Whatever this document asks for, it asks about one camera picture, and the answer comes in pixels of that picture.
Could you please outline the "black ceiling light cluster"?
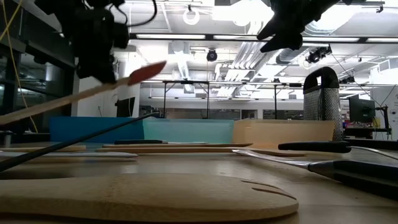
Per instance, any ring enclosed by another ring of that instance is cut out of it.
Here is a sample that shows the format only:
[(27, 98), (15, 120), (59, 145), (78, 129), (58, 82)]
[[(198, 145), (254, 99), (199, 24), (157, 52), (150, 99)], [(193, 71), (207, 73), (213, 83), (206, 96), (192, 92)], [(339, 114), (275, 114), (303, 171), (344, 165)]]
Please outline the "black ceiling light cluster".
[(318, 47), (315, 50), (310, 51), (305, 61), (308, 63), (318, 63), (321, 59), (332, 53), (330, 45), (327, 47)]

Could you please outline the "black turner rectangular blade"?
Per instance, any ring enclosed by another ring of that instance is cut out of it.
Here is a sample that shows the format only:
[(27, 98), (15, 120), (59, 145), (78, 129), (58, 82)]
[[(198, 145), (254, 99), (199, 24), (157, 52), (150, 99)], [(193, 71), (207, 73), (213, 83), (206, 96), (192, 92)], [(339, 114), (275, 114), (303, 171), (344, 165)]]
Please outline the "black turner rectangular blade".
[(149, 117), (153, 117), (153, 116), (159, 115), (159, 114), (160, 114), (159, 112), (149, 113), (149, 114), (146, 114), (144, 116), (140, 116), (138, 118), (133, 118), (130, 121), (126, 121), (124, 123), (117, 124), (115, 126), (112, 126), (112, 127), (106, 128), (106, 129), (102, 129), (100, 131), (97, 131), (97, 132), (94, 132), (94, 133), (91, 133), (91, 134), (87, 134), (85, 136), (82, 136), (82, 137), (79, 137), (79, 138), (76, 138), (76, 139), (72, 139), (70, 141), (61, 142), (61, 143), (55, 144), (53, 146), (44, 147), (42, 149), (38, 149), (38, 150), (33, 151), (33, 152), (28, 152), (28, 153), (25, 153), (25, 154), (20, 155), (20, 156), (12, 157), (10, 159), (7, 159), (5, 161), (0, 162), (0, 172), (3, 172), (5, 170), (8, 170), (8, 169), (13, 168), (15, 166), (18, 166), (18, 165), (20, 165), (22, 163), (25, 163), (27, 161), (30, 161), (32, 159), (44, 156), (44, 155), (49, 154), (51, 152), (55, 152), (55, 151), (61, 150), (61, 149), (66, 148), (68, 146), (74, 145), (76, 143), (86, 141), (88, 139), (100, 136), (102, 134), (106, 134), (106, 133), (108, 133), (110, 131), (113, 131), (115, 129), (127, 126), (129, 124), (132, 124), (132, 123), (135, 123), (135, 122), (138, 122), (138, 121), (141, 121), (143, 119), (146, 119), (146, 118), (149, 118)]

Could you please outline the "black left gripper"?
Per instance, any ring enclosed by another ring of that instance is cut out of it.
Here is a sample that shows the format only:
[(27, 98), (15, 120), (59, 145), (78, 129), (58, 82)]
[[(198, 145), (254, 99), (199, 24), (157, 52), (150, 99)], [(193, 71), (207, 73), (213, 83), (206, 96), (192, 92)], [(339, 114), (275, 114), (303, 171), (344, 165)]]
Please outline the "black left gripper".
[[(79, 58), (76, 74), (79, 79), (92, 77), (101, 83), (116, 83), (112, 46), (114, 16), (106, 9), (77, 9), (73, 50)], [(104, 62), (98, 76), (99, 62)]]

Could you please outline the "wooden spoon with label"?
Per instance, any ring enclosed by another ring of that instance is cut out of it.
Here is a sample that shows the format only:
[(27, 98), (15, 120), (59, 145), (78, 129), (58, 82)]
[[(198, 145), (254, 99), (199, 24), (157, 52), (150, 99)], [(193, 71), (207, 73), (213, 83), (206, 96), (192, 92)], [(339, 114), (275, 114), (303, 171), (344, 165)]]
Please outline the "wooden spoon with label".
[(253, 143), (231, 143), (231, 144), (104, 144), (102, 148), (116, 149), (116, 148), (149, 148), (149, 147), (247, 147)]

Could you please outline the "black computer monitor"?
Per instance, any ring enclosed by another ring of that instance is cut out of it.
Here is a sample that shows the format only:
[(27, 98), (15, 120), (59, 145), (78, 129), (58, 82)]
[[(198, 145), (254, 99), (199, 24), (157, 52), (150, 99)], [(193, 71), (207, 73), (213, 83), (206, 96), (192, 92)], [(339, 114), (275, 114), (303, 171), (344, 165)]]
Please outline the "black computer monitor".
[(349, 117), (351, 122), (370, 123), (376, 115), (375, 103), (357, 97), (349, 98)]

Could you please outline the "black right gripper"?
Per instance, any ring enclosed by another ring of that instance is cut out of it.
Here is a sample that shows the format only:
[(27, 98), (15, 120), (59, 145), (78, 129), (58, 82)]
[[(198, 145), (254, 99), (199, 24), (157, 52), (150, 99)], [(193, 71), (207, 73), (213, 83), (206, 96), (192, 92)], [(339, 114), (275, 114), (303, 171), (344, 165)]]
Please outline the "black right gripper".
[(258, 33), (257, 40), (275, 35), (261, 49), (271, 52), (280, 49), (298, 50), (303, 43), (300, 34), (312, 21), (319, 21), (322, 14), (340, 0), (271, 0), (273, 18)]

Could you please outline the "orange plastic bin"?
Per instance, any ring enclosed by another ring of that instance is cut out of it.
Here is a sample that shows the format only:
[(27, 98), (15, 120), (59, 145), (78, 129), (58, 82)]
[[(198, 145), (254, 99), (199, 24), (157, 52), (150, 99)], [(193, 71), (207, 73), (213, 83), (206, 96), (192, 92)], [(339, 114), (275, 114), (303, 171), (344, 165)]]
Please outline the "orange plastic bin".
[(331, 141), (334, 128), (332, 121), (244, 119), (234, 122), (232, 142), (277, 149), (287, 142)]

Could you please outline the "red spatula wooden handle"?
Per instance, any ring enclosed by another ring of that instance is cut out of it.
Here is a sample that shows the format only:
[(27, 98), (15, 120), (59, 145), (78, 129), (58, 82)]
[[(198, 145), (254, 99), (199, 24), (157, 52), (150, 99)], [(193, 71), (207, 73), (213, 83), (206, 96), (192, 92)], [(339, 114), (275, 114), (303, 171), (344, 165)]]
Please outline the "red spatula wooden handle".
[(124, 85), (130, 86), (130, 85), (138, 84), (140, 82), (146, 81), (146, 80), (158, 75), (163, 70), (166, 63), (167, 63), (166, 61), (161, 61), (161, 62), (153, 63), (148, 66), (142, 67), (140, 69), (137, 69), (137, 70), (133, 71), (128, 77), (121, 78), (114, 84), (104, 84), (101, 86), (96, 86), (96, 87), (90, 88), (88, 90), (82, 91), (77, 94), (64, 96), (62, 98), (48, 101), (46, 103), (42, 103), (39, 105), (35, 105), (30, 108), (24, 108), (19, 111), (1, 115), (0, 116), (0, 125), (5, 125), (8, 123), (19, 121), (19, 120), (27, 118), (29, 116), (37, 115), (37, 114), (44, 113), (49, 110), (53, 110), (55, 108), (69, 105), (76, 101), (97, 95), (99, 93), (113, 90), (120, 86), (124, 86)]

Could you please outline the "black metal rack frame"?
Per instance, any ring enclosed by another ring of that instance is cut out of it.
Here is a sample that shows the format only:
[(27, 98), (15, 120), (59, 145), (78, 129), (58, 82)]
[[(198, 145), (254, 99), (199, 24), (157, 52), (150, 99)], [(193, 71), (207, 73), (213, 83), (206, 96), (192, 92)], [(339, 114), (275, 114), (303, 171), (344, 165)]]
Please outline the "black metal rack frame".
[(210, 86), (219, 84), (219, 85), (234, 85), (234, 86), (241, 86), (241, 85), (259, 85), (259, 86), (271, 86), (271, 90), (274, 91), (274, 118), (277, 119), (277, 94), (279, 93), (278, 86), (281, 86), (279, 90), (284, 90), (285, 88), (293, 88), (293, 89), (299, 89), (303, 88), (303, 83), (276, 83), (276, 82), (270, 82), (270, 83), (264, 83), (264, 82), (214, 82), (214, 81), (199, 81), (199, 80), (162, 80), (161, 83), (164, 84), (164, 96), (163, 96), (163, 113), (162, 116), (163, 118), (166, 118), (166, 97), (167, 97), (167, 92), (169, 89), (167, 89), (167, 85), (169, 83), (172, 83), (172, 85), (175, 84), (181, 84), (181, 85), (206, 85), (207, 88), (204, 88), (204, 91), (206, 93), (206, 97), (201, 97), (199, 100), (206, 100), (206, 119), (210, 119)]

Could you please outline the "black screen panel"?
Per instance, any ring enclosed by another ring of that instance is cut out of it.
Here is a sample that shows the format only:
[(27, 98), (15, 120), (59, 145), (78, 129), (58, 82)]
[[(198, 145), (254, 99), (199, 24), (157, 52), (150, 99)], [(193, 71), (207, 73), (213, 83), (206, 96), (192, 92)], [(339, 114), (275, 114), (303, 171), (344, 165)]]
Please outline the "black screen panel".
[(131, 117), (132, 112), (134, 110), (134, 102), (135, 98), (128, 98), (125, 100), (118, 100), (115, 103), (115, 106), (117, 107), (117, 112), (116, 116), (117, 117)]

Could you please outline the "blue plastic bin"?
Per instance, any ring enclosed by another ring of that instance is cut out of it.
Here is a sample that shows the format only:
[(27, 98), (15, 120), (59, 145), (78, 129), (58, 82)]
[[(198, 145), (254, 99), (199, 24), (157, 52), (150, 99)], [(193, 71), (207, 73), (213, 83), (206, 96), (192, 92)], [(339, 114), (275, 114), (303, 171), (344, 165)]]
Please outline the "blue plastic bin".
[[(132, 118), (58, 116), (49, 121), (50, 140), (64, 142), (130, 121)], [(123, 126), (85, 142), (114, 143), (117, 140), (144, 139), (142, 121)]]

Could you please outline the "white-blade knife black handle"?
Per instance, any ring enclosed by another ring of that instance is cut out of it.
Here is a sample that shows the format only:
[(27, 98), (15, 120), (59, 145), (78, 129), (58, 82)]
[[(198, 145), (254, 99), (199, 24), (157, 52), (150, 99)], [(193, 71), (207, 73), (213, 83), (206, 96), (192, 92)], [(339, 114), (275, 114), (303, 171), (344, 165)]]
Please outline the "white-blade knife black handle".
[(349, 187), (398, 201), (398, 167), (396, 166), (347, 160), (292, 161), (266, 156), (250, 150), (234, 149), (233, 152), (299, 167)]

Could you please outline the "dark background desk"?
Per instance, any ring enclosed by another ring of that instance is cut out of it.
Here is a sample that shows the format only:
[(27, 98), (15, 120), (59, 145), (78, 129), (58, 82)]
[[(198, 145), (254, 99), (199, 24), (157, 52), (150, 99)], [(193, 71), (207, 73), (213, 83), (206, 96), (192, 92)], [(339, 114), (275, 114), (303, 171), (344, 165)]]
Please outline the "dark background desk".
[(373, 133), (387, 133), (392, 134), (391, 128), (345, 128), (343, 136), (348, 138), (349, 136), (372, 139)]

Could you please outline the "black turner round blade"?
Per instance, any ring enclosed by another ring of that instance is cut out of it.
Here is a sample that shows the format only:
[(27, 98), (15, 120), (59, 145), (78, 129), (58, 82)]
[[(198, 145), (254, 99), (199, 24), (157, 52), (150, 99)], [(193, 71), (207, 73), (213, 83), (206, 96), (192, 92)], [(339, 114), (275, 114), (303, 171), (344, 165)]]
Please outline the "black turner round blade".
[(278, 145), (278, 150), (284, 151), (315, 151), (315, 152), (332, 152), (332, 153), (349, 153), (352, 149), (373, 152), (382, 156), (386, 156), (398, 161), (398, 156), (389, 154), (369, 147), (351, 146), (346, 141), (302, 141), (288, 142)]

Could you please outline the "wooden spork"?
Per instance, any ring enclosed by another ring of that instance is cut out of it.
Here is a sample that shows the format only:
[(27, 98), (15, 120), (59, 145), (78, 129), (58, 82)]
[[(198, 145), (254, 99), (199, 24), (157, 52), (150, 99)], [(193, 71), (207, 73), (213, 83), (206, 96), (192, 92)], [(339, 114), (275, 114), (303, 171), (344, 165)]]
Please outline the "wooden spork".
[(221, 175), (121, 174), (0, 180), (0, 213), (127, 222), (233, 222), (289, 215), (298, 200)]

